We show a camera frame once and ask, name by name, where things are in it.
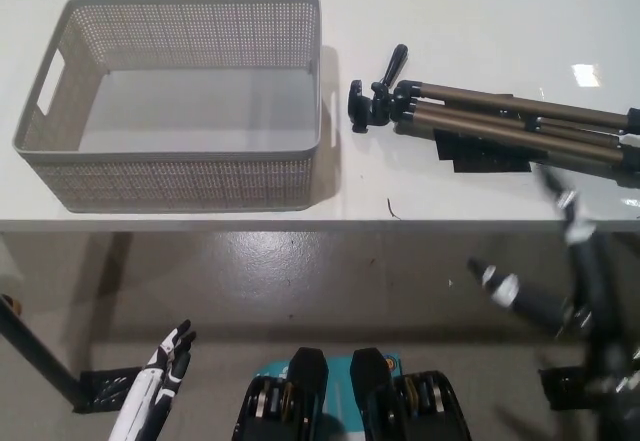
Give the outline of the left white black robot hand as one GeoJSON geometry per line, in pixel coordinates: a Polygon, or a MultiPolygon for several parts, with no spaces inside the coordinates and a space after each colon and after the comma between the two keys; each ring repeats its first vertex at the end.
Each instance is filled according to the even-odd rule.
{"type": "Polygon", "coordinates": [[[191,360],[196,332],[184,320],[158,345],[137,374],[109,440],[156,440],[191,360]]]}

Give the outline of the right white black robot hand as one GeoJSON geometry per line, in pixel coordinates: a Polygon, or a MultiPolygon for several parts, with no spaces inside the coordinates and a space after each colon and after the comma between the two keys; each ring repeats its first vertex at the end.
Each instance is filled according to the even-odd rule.
{"type": "Polygon", "coordinates": [[[538,177],[563,218],[562,233],[574,280],[563,300],[527,285],[515,273],[471,257],[467,267],[492,302],[557,336],[585,335],[586,383],[598,393],[631,392],[639,387],[634,350],[615,288],[611,258],[596,224],[579,207],[579,194],[550,168],[538,177]]]}

